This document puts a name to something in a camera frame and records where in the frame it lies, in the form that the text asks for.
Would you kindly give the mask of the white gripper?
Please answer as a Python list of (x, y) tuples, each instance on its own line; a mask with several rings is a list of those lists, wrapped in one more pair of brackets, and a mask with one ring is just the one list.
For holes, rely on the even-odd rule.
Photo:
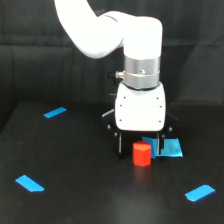
[[(101, 115), (112, 119), (110, 127), (120, 131), (157, 133), (157, 155), (164, 148), (165, 134), (177, 124), (178, 119), (166, 111), (165, 91), (162, 83), (150, 90), (128, 88), (123, 82), (118, 85), (114, 108)], [(118, 157), (123, 158), (122, 133), (118, 135)]]

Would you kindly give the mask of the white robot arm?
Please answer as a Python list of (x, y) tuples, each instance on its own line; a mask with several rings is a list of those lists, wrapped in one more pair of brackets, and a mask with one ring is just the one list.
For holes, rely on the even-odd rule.
[(166, 135), (178, 119), (166, 112), (160, 81), (160, 20), (119, 11), (98, 16), (87, 0), (54, 0), (54, 5), (63, 29), (87, 57), (100, 59), (123, 50), (124, 69), (114, 73), (115, 105), (104, 114), (107, 128), (117, 137), (124, 131), (155, 133), (157, 154), (166, 156), (172, 146)]

